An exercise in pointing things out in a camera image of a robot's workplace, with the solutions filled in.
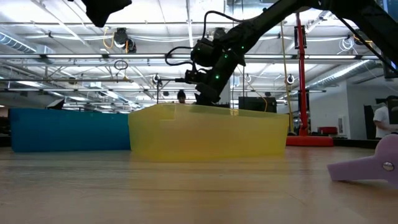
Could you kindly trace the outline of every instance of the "purple object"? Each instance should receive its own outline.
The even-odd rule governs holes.
[[[328,165],[332,180],[386,180],[398,187],[398,135],[380,140],[374,156]]]

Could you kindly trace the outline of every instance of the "wooden floor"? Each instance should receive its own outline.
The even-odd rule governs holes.
[[[326,165],[369,149],[284,158],[135,161],[129,151],[0,152],[0,223],[397,223],[383,181],[332,182]]]

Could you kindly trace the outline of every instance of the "blue bin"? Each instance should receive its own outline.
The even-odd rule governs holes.
[[[130,150],[126,114],[11,109],[14,152]]]

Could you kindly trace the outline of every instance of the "yellow cable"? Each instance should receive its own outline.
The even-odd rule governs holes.
[[[102,39],[102,41],[103,41],[103,43],[104,43],[104,46],[107,48],[107,49],[112,49],[112,47],[113,47],[113,41],[114,41],[114,32],[112,33],[112,45],[111,46],[108,46],[108,45],[106,45],[106,42],[105,42],[105,36],[106,36],[106,31],[108,30],[108,28],[105,28],[105,32],[104,32],[104,38]]]
[[[249,82],[246,80],[246,78],[244,77],[244,74],[243,74],[243,79],[249,84],[250,88],[252,88],[253,91],[254,91],[255,93],[257,93],[257,95],[259,95],[259,96],[266,102],[266,109],[264,110],[264,112],[267,112],[267,108],[268,108],[268,102],[267,102],[267,100],[266,100],[260,93],[258,93],[258,92],[253,88],[253,86],[250,85],[250,83],[249,83]]]
[[[283,51],[283,54],[284,54],[285,87],[286,87],[287,104],[288,104],[288,107],[289,107],[289,124],[290,124],[290,131],[293,131],[292,106],[290,104],[289,86],[287,85],[287,69],[286,69],[286,53],[285,53],[285,39],[284,39],[283,21],[280,22],[280,34],[282,35],[282,51]]]

